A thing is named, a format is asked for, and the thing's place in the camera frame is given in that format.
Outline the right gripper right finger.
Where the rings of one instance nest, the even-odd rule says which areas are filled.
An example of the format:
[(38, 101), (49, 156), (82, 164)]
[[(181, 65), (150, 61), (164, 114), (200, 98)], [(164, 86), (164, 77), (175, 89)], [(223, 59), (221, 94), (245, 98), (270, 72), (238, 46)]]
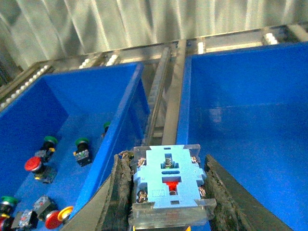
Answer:
[(216, 199), (212, 231), (290, 231), (266, 209), (213, 156), (205, 157), (205, 190)]

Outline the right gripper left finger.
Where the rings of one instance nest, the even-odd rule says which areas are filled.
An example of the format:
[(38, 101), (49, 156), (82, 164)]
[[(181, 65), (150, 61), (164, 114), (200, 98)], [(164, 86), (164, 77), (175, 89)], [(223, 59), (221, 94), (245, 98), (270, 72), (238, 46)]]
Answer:
[(131, 206), (133, 154), (116, 154), (109, 177), (62, 231), (127, 231)]

